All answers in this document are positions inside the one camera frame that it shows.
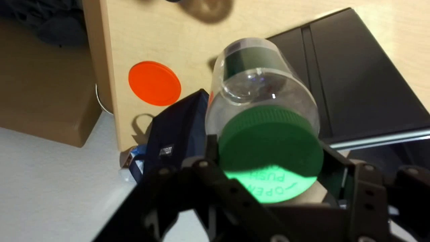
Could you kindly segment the blue white packet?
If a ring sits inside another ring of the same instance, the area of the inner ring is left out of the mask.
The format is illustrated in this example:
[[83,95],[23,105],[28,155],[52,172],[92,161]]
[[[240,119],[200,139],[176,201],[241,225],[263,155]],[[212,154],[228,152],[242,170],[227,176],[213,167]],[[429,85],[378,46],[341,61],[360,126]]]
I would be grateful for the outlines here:
[[120,154],[119,175],[130,183],[139,183],[143,177],[146,144],[137,145]]

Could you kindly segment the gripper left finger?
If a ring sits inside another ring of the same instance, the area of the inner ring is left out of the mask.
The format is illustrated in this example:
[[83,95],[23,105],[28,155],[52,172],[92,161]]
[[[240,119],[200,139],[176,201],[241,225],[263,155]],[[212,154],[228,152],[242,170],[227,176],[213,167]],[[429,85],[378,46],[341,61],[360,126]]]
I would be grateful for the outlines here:
[[92,242],[165,242],[186,210],[197,214],[209,242],[286,242],[280,220],[217,166],[217,148],[209,136],[203,158],[152,169]]

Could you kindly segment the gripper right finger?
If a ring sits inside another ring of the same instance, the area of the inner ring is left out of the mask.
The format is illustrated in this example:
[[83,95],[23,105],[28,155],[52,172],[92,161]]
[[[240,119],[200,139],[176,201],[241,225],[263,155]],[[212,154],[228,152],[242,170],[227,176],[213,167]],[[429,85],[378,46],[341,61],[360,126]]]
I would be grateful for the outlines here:
[[393,216],[419,242],[430,237],[430,170],[401,166],[385,176],[372,164],[354,164],[328,145],[324,149],[321,184],[345,209],[327,213],[327,241],[321,242],[405,242],[390,231],[389,207]]

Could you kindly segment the orange round disc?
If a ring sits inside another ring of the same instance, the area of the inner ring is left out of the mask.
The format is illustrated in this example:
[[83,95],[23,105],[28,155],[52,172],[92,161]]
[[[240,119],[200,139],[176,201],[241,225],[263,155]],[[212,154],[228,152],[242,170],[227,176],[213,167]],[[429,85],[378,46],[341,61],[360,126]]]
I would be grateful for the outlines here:
[[129,86],[138,98],[154,106],[168,106],[181,95],[181,82],[167,66],[143,61],[131,67],[128,74]]

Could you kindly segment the navy blue fabric bag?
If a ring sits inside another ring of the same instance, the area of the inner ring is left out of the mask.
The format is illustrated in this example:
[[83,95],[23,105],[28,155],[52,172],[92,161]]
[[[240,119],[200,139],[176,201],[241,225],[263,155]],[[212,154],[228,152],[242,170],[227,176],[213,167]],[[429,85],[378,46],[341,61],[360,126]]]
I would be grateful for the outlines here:
[[205,116],[209,94],[200,89],[152,119],[149,138],[131,150],[129,171],[139,183],[163,165],[181,170],[183,161],[205,152]]

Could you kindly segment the clear plastic bottle green cap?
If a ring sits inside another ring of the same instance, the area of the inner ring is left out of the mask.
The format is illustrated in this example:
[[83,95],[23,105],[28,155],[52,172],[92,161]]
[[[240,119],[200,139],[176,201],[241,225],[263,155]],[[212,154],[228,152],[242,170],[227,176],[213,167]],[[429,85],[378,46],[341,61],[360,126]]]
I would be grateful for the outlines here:
[[216,59],[205,129],[218,165],[261,203],[293,199],[316,182],[324,153],[315,99],[269,40],[248,37]]

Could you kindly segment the black trash bin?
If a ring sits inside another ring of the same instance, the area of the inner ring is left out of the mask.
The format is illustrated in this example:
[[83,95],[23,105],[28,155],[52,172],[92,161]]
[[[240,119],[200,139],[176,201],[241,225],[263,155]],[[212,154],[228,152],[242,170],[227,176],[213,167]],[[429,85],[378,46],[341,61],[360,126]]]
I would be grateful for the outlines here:
[[355,10],[269,40],[313,95],[322,141],[387,173],[406,165],[430,170],[430,113]]

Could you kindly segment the dark blue cloth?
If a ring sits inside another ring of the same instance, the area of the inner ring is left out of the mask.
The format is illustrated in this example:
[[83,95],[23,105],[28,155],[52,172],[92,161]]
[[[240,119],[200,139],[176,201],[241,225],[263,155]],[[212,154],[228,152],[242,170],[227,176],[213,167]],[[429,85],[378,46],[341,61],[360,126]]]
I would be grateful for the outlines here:
[[88,43],[82,0],[0,0],[0,17],[17,20],[45,43]]

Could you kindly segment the tan box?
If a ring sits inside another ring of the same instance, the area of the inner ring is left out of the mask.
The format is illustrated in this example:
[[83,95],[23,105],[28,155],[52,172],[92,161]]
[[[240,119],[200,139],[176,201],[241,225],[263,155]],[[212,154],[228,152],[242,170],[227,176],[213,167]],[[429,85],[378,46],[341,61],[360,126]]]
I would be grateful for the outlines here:
[[89,47],[43,43],[0,19],[0,127],[83,147],[101,114]]

